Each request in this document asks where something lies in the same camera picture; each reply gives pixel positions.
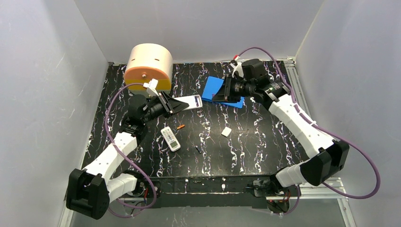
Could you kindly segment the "aluminium frame rail right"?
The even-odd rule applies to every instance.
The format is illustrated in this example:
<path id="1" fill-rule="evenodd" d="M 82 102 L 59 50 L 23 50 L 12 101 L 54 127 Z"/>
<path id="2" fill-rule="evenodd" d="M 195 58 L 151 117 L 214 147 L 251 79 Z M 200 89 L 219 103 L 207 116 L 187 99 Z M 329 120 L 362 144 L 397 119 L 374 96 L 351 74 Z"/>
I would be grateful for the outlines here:
<path id="1" fill-rule="evenodd" d="M 303 93 L 298 71 L 296 69 L 296 62 L 292 58 L 283 60 L 287 77 L 294 90 L 294 95 L 299 106 L 306 112 L 308 116 L 311 116 L 309 108 Z"/>

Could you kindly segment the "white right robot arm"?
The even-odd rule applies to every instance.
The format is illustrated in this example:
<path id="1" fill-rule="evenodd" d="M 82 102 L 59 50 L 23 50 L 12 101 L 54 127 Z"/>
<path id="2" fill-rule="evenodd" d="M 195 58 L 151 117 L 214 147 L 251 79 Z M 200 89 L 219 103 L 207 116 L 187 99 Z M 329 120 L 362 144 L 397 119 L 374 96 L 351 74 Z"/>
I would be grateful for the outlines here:
<path id="1" fill-rule="evenodd" d="M 225 76 L 212 101 L 236 103 L 242 97 L 252 97 L 284 123 L 308 156 L 306 161 L 271 175 L 270 182 L 276 188 L 304 183 L 318 186 L 343 168 L 349 145 L 316 129 L 311 118 L 293 101 L 290 86 L 280 80 L 270 81 L 261 60 L 232 60 L 230 67 L 233 73 Z"/>

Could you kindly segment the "cream cylindrical drum container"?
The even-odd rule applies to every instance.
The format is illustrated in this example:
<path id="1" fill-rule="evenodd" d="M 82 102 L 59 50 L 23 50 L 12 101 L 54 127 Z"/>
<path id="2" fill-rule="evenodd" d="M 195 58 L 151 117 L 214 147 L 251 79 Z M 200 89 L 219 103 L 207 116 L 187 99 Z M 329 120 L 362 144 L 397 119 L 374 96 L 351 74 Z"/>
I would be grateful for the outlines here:
<path id="1" fill-rule="evenodd" d="M 133 94 L 147 96 L 143 83 L 158 80 L 157 91 L 170 93 L 172 88 L 173 58 L 171 53 L 158 44 L 138 44 L 133 47 L 123 79 Z"/>

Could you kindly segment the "white battery cover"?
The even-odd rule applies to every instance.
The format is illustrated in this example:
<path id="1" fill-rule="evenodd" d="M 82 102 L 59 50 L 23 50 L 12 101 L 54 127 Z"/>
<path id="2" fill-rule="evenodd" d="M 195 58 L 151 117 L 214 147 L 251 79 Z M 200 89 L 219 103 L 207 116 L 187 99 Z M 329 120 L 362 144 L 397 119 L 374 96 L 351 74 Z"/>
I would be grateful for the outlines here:
<path id="1" fill-rule="evenodd" d="M 221 132 L 221 135 L 224 136 L 224 137 L 228 137 L 228 136 L 230 135 L 231 131 L 232 131 L 231 128 L 225 127 L 225 128 L 223 129 L 223 131 Z"/>

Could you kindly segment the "small white buttoned remote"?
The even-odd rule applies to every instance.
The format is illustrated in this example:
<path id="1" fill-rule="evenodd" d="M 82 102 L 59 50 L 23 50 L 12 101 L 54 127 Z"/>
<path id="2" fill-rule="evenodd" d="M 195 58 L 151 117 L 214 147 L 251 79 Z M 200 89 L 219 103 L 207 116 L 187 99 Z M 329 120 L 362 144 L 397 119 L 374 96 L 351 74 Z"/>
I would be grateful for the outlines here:
<path id="1" fill-rule="evenodd" d="M 180 143 L 178 142 L 175 134 L 170 127 L 167 126 L 163 128 L 160 132 L 172 152 L 176 152 L 181 148 Z"/>

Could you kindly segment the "black base bar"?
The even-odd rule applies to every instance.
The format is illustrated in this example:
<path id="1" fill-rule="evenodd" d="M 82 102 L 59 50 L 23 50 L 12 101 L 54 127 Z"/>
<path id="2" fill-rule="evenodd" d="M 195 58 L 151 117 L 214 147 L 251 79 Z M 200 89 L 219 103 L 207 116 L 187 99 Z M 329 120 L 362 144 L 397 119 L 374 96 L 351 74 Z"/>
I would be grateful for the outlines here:
<path id="1" fill-rule="evenodd" d="M 253 184 L 265 181 L 259 175 L 151 177 L 157 188 L 153 208 L 167 207 L 252 207 L 264 209 L 274 192 L 256 189 Z"/>

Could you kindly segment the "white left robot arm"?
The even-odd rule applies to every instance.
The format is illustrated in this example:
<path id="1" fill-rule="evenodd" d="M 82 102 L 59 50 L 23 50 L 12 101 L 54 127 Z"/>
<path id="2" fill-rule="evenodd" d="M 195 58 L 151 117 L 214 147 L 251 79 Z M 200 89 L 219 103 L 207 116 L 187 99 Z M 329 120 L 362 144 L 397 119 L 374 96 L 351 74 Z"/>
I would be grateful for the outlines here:
<path id="1" fill-rule="evenodd" d="M 74 169 L 69 175 L 66 207 L 93 219 L 100 219 L 109 204 L 124 194 L 135 191 L 138 177 L 131 173 L 112 178 L 122 161 L 143 141 L 148 132 L 147 123 L 160 116 L 168 118 L 180 111 L 200 107 L 194 97 L 173 98 L 165 92 L 149 101 L 143 95 L 131 97 L 128 112 L 121 127 L 106 149 L 83 169 Z"/>

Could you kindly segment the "long white remote control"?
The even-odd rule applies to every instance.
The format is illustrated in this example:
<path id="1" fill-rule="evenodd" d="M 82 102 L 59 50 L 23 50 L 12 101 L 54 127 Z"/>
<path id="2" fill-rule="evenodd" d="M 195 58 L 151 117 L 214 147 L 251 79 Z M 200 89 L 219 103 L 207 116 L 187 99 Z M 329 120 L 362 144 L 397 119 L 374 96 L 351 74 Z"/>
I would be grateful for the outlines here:
<path id="1" fill-rule="evenodd" d="M 203 103 L 202 103 L 201 107 L 197 107 L 196 106 L 195 99 L 194 99 L 195 96 L 199 96 L 201 98 L 200 95 L 192 95 L 192 96 L 174 97 L 174 99 L 178 100 L 178 101 L 181 101 L 181 102 L 184 102 L 184 103 L 187 103 L 189 105 L 187 108 L 184 109 L 184 111 L 202 108 L 203 107 Z"/>

